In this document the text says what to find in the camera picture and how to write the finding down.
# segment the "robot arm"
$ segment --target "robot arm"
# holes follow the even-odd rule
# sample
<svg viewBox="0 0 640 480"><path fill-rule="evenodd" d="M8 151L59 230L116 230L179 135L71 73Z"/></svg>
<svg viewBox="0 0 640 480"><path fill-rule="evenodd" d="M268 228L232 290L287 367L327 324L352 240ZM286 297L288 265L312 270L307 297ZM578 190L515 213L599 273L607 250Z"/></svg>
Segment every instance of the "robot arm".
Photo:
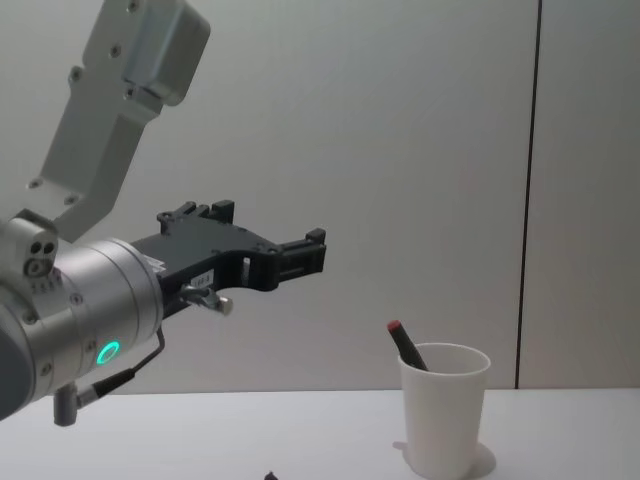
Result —
<svg viewBox="0 0 640 480"><path fill-rule="evenodd" d="M190 305L229 314L216 291L271 291L321 272L325 232L274 244L233 224L234 204L187 203L160 234L58 253L113 207L146 124L187 93L210 32L183 0L105 0L69 76L71 97L40 176L0 219L0 420L55 394L58 425L131 380ZM78 392L76 379L157 335L140 364Z"/></svg>

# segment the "black cable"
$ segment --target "black cable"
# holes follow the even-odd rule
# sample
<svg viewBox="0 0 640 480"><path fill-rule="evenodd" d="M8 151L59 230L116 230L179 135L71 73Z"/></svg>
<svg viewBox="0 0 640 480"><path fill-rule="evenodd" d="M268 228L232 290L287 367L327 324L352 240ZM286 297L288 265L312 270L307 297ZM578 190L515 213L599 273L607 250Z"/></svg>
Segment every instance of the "black cable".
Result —
<svg viewBox="0 0 640 480"><path fill-rule="evenodd" d="M156 335L158 337L158 347L149 355L147 355L135 367L118 372L108 378L105 378L104 380L100 380L99 382L94 383L91 386L95 390L98 398L102 398L105 395L108 395L114 390L122 387L125 383L133 380L136 376L136 373L138 373L142 368L147 366L149 362L151 362L151 360L162 353L165 347L164 332L162 331L162 327L158 329Z"/></svg>
<svg viewBox="0 0 640 480"><path fill-rule="evenodd" d="M147 355L140 363L138 363L135 367L133 367L133 370L135 372L139 372L144 367L146 367L147 364L151 362L151 360L153 360L158 355L160 355L164 350L165 341L164 341L164 332L162 331L162 327L158 329L157 336L158 336L158 348L156 348L153 352Z"/></svg>

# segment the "sticker label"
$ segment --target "sticker label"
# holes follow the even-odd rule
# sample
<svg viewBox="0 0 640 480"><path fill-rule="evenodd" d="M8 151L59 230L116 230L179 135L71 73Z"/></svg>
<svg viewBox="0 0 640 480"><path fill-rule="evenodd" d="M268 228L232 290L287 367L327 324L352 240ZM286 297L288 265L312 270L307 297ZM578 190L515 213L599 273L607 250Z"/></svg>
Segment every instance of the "sticker label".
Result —
<svg viewBox="0 0 640 480"><path fill-rule="evenodd" d="M202 275L198 275L196 278L191 280L191 286L195 288L207 288L213 285L214 279L214 271L209 270Z"/></svg>
<svg viewBox="0 0 640 480"><path fill-rule="evenodd" d="M167 270L166 264L163 261L153 257L148 257L146 255L144 256L144 258L146 258L149 265L151 265L153 273L162 273Z"/></svg>

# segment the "cup rim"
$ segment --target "cup rim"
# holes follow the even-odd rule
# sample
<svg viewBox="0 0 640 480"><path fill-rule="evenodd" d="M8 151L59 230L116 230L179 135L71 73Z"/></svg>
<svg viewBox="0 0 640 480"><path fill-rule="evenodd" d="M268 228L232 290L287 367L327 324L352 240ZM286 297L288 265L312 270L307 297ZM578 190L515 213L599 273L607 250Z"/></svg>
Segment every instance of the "cup rim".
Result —
<svg viewBox="0 0 640 480"><path fill-rule="evenodd" d="M445 347L456 347L456 348L462 348L464 350L473 352L475 354L480 355L486 362L486 365L484 366L484 368L481 368L479 370L473 370L471 372L464 372L464 373L438 373L438 372L432 372L432 371L425 371L425 370L420 370L419 368L413 367L411 365L409 365L408 363L405 363L404 360L402 360L402 358L400 357L400 355L398 355L398 363L400 364L400 366L406 367L409 370L412 370L416 373L419 373L421 375L427 375L427 376L432 376L432 377L466 377L466 376L472 376L472 375L478 375L481 373L486 372L487 370L489 370L491 368L491 358L489 358L489 355L487 355L486 353L478 350L477 348L473 348L473 347L469 347L467 345L460 345L458 343L446 343L446 342L423 342L423 343L416 343L416 347L423 347L425 345L440 345L440 346L445 346Z"/></svg>

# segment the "marker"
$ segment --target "marker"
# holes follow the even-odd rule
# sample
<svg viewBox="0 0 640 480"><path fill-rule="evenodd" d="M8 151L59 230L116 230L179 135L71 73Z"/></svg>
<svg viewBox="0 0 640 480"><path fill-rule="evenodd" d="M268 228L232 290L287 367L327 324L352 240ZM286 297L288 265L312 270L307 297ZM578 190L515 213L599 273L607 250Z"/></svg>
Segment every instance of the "marker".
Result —
<svg viewBox="0 0 640 480"><path fill-rule="evenodd" d="M428 372L429 369L425 365L424 360L422 360L420 352L418 352L415 344L411 341L409 335L407 335L407 332L402 326L402 323L400 323L400 320L389 322L387 330L389 330L393 341L396 342L402 361L407 365L417 368L418 370Z"/></svg>

